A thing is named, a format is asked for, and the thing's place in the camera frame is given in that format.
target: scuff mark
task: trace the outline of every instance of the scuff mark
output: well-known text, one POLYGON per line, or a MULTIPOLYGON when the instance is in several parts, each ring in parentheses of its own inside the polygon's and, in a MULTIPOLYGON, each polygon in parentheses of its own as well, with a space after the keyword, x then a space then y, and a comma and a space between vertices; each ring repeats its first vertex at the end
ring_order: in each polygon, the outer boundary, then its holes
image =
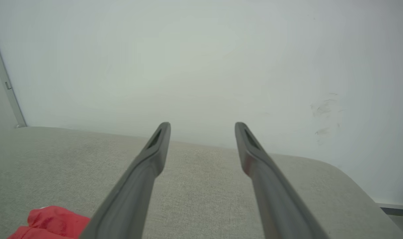
POLYGON ((312 116, 315 117, 315 106, 311 104, 312 116))
POLYGON ((314 116, 320 117, 321 115, 330 113, 331 111, 332 109, 330 108, 329 102, 326 102, 317 108, 317 110, 314 112, 314 116))
POLYGON ((330 134, 329 130, 330 130, 330 127, 325 127, 325 128, 318 130, 317 132, 315 132, 315 134, 318 136, 329 135, 330 134))

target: light gray upholstery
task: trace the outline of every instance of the light gray upholstery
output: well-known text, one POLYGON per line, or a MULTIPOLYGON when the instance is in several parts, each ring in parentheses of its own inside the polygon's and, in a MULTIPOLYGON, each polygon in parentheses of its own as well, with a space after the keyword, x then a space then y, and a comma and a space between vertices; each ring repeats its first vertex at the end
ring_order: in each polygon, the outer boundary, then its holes
MULTIPOLYGON (((146 142, 48 127, 0 136, 0 238, 25 225, 34 208, 57 205, 92 216, 146 142)), ((330 238, 403 238, 339 169, 313 159, 272 157, 330 238)), ((143 237, 262 238, 253 188, 237 150, 171 142, 143 237)))

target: white wall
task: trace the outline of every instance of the white wall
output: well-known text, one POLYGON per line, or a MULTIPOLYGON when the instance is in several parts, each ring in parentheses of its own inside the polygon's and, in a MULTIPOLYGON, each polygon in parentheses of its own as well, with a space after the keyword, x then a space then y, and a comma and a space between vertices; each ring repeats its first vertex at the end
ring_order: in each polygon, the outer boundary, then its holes
POLYGON ((235 148, 244 121, 403 204, 403 0, 0 0, 0 50, 29 126, 235 148))

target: red fabric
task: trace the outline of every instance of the red fabric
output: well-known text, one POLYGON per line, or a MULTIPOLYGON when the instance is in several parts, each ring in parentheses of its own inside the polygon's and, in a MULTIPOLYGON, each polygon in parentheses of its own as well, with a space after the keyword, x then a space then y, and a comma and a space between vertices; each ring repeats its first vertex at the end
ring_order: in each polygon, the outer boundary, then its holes
POLYGON ((19 227, 8 239, 68 239, 78 238, 89 218, 63 207, 49 206, 31 210, 28 227, 19 227))

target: door hinge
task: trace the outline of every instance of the door hinge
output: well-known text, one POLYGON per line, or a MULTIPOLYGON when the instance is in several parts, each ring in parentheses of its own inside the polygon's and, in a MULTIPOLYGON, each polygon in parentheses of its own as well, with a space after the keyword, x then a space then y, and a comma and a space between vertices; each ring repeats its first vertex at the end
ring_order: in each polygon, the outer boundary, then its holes
POLYGON ((10 86, 8 85, 8 82, 6 82, 6 81, 5 81, 5 85, 7 86, 7 90, 12 89, 12 87, 10 87, 10 86))

